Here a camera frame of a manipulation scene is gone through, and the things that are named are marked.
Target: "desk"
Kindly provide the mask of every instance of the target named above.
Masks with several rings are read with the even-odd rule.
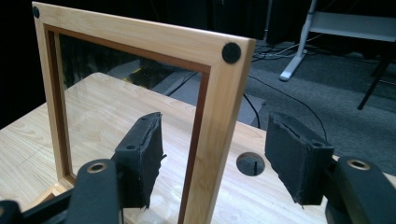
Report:
[[[149,210],[126,209],[136,223],[177,223],[195,107],[104,74],[92,74],[65,92],[74,171],[87,161],[110,158],[134,122],[163,113],[162,161]],[[237,122],[213,223],[326,223],[322,206],[292,201],[264,156],[265,131]],[[265,161],[258,176],[241,174],[236,159],[255,152]],[[0,131],[0,200],[27,209],[56,182],[47,106]],[[396,178],[389,177],[393,184]]]
[[[317,1],[313,0],[311,3],[301,31],[296,55],[279,76],[280,80],[288,81],[300,65],[305,56],[304,47],[309,32],[387,42],[396,41],[396,18],[318,12],[316,11]]]

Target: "black chair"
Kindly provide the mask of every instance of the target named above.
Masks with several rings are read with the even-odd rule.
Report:
[[[372,73],[372,77],[374,77],[373,83],[371,84],[370,89],[366,92],[366,95],[361,101],[361,104],[358,106],[359,110],[363,109],[364,105],[370,98],[378,82],[396,86],[396,83],[381,80],[381,77],[384,76],[388,66],[391,63],[395,63],[395,58],[396,58],[396,42],[390,43],[390,47],[388,47],[387,50],[385,50],[384,53],[382,54],[381,62],[378,64],[378,66],[375,68],[374,72]]]

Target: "chair leg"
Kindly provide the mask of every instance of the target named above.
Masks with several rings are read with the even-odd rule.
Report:
[[[374,71],[375,79],[374,79],[372,85],[370,86],[370,89],[366,92],[366,95],[364,96],[363,100],[361,101],[361,104],[358,106],[359,110],[363,109],[367,100],[370,98],[371,94],[373,93],[373,91],[376,87],[376,84],[378,84],[379,80],[381,80],[381,77],[384,75],[389,64],[390,64],[390,60],[388,60],[388,59],[382,60],[379,63],[378,67],[375,69],[375,71]]]

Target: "wooden frame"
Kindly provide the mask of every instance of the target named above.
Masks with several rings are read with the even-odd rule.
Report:
[[[73,188],[59,35],[201,72],[179,223],[209,223],[255,40],[33,2],[59,182]]]

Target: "metal ring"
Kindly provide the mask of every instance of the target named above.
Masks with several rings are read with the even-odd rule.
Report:
[[[358,170],[370,170],[371,167],[369,164],[367,164],[364,161],[358,161],[358,160],[348,160],[347,164],[355,169]]]
[[[87,171],[88,171],[88,173],[95,174],[95,173],[104,171],[106,168],[107,168],[107,165],[105,163],[97,162],[97,163],[90,165],[87,168]]]

